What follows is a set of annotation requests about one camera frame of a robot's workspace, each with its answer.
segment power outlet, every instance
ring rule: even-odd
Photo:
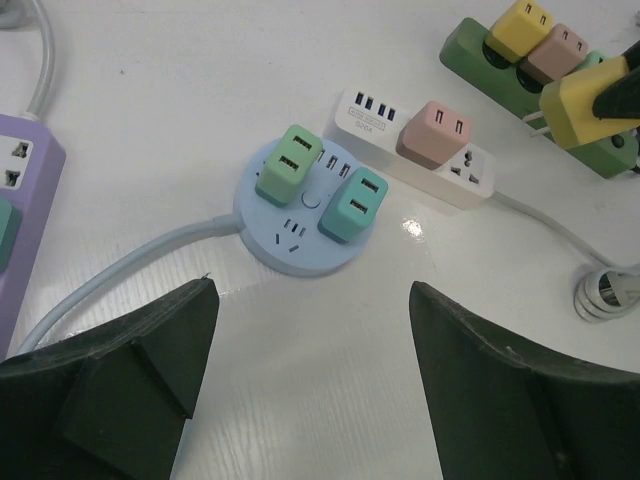
[[[437,170],[429,170],[400,156],[396,151],[398,137],[412,118],[412,113],[384,95],[351,88],[340,97],[324,136],[368,166],[463,210],[473,208],[493,195],[495,159],[471,143]],[[471,151],[478,160],[475,163],[472,160],[469,167],[465,166],[466,151]],[[473,181],[463,181],[462,172],[471,165]],[[461,176],[452,175],[452,166],[454,169],[460,167]]]
[[[15,241],[6,269],[0,272],[0,359],[18,320],[65,158],[40,122],[0,115],[0,199],[21,218],[17,234],[12,232]]]
[[[318,229],[334,194],[362,166],[353,155],[323,139],[314,161],[291,202],[278,207],[255,191],[257,179],[278,140],[262,147],[249,161],[234,200],[240,238],[268,267],[296,277],[328,275],[356,257],[373,231],[372,223],[348,243],[341,244]]]

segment yellow plug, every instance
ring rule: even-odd
[[[552,24],[551,15],[533,0],[517,0],[493,24],[485,43],[515,63],[547,36]]]
[[[524,121],[544,117],[548,126],[533,135],[551,132],[553,140],[564,150],[636,128],[640,125],[638,119],[599,119],[591,111],[596,97],[628,73],[627,60],[615,57],[567,75],[544,87],[541,112],[527,115]]]

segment plug prong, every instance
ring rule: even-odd
[[[533,132],[531,134],[532,137],[537,137],[539,135],[546,135],[547,133],[549,133],[551,131],[551,127],[543,127],[543,128],[539,128],[538,130],[536,130],[535,132]]]
[[[522,117],[522,121],[524,123],[529,123],[542,117],[544,117],[544,112],[540,110],[539,112],[534,112],[534,113],[530,113],[529,115],[525,115],[524,117]]]

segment tabletop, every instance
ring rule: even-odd
[[[607,54],[638,39],[637,2],[541,0]],[[59,300],[136,246],[231,211],[251,154],[294,123],[320,134],[346,86],[428,100],[474,120],[500,175],[505,144],[542,139],[438,61],[465,16],[511,0],[45,0],[59,62],[47,123],[68,158],[11,352]],[[40,67],[35,26],[0,32],[0,108],[24,110]],[[553,146],[545,155],[564,155]],[[300,280],[237,236],[201,241],[101,289],[56,326],[63,339],[210,273],[218,327],[173,477],[442,478],[411,337],[411,284],[560,352],[640,372],[640,311],[590,325],[572,305],[595,265],[490,200],[443,213],[389,179],[365,252]],[[631,192],[640,199],[640,189]]]

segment blue round power strip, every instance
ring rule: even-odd
[[[322,139],[323,154],[296,198],[279,208],[255,191],[258,176],[279,141],[258,150],[242,175],[234,201],[240,237],[258,260],[278,272],[295,277],[327,275],[358,255],[373,231],[375,222],[348,244],[339,244],[318,230],[331,197],[361,164],[341,146]]]

